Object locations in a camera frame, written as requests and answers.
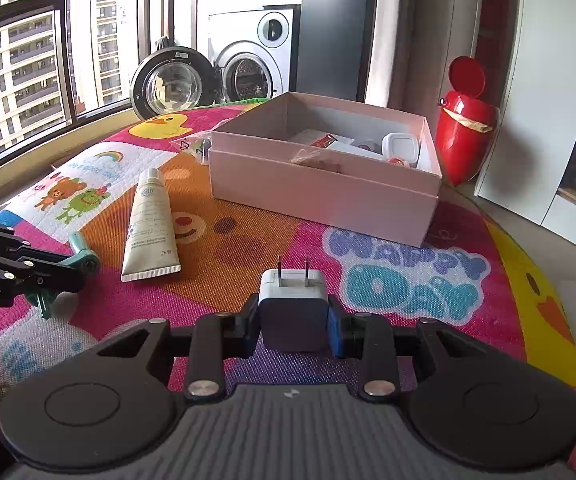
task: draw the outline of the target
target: ribbed gray panel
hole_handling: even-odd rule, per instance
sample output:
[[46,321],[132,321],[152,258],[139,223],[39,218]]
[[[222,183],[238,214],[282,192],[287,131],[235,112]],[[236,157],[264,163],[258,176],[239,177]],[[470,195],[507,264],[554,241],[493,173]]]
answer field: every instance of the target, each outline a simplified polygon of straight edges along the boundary
[[171,437],[132,464],[91,475],[20,466],[14,480],[576,480],[564,463],[520,474],[471,470],[413,437],[398,410],[368,404],[344,384],[240,384],[195,406]]

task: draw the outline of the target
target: colorful tablecloth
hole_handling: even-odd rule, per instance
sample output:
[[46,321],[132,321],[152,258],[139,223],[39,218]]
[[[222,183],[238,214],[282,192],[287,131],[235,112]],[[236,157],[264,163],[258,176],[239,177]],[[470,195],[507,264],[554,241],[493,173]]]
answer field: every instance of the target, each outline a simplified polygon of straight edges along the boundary
[[[140,320],[165,317],[178,326],[209,312],[239,310],[278,254],[286,268],[301,268],[307,254],[311,268],[325,273],[329,293],[349,310],[407,326],[419,317],[441,319],[576,390],[576,349],[553,286],[505,232],[452,190],[442,191],[421,249],[213,199],[208,167],[170,141],[250,106],[190,110],[126,128],[0,212],[0,222],[18,236],[63,254],[70,254],[68,236],[80,230],[103,264],[84,291],[60,296],[53,319],[41,319],[23,297],[0,309],[0,400],[24,378]],[[166,175],[182,270],[122,283],[130,210],[145,168]],[[173,390],[181,388],[184,365],[185,359],[175,362]],[[356,374],[352,361],[278,354],[262,342],[252,358],[228,360],[225,368],[230,387],[240,381],[345,382]],[[411,387],[410,367],[402,375],[404,387]],[[576,468],[576,450],[570,464]]]

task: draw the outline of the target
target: rainbow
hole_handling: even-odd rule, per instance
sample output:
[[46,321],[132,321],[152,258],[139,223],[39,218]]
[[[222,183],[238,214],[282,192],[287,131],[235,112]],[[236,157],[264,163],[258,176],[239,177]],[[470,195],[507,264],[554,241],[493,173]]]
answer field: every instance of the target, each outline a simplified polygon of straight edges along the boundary
[[119,162],[124,158],[124,154],[119,153],[119,152],[103,152],[103,153],[99,153],[98,155],[95,155],[95,158],[101,158],[103,156],[109,156],[115,162]]

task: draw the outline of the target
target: cardboard box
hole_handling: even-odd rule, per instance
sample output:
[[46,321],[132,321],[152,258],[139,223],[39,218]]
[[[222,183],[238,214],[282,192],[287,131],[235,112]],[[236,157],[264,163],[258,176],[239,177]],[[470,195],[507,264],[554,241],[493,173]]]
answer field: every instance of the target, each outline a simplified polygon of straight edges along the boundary
[[[379,145],[391,132],[414,134],[417,168],[286,141],[308,128]],[[327,169],[292,162],[313,157]],[[209,165],[215,198],[417,247],[442,179],[424,117],[294,92],[213,131]]]

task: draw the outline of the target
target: white washing machine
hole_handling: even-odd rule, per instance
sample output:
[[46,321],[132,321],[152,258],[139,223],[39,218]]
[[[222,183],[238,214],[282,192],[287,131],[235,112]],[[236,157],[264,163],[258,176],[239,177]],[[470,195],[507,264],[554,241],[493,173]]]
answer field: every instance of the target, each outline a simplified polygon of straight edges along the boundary
[[292,89],[299,6],[209,16],[209,60],[226,101],[271,98]]

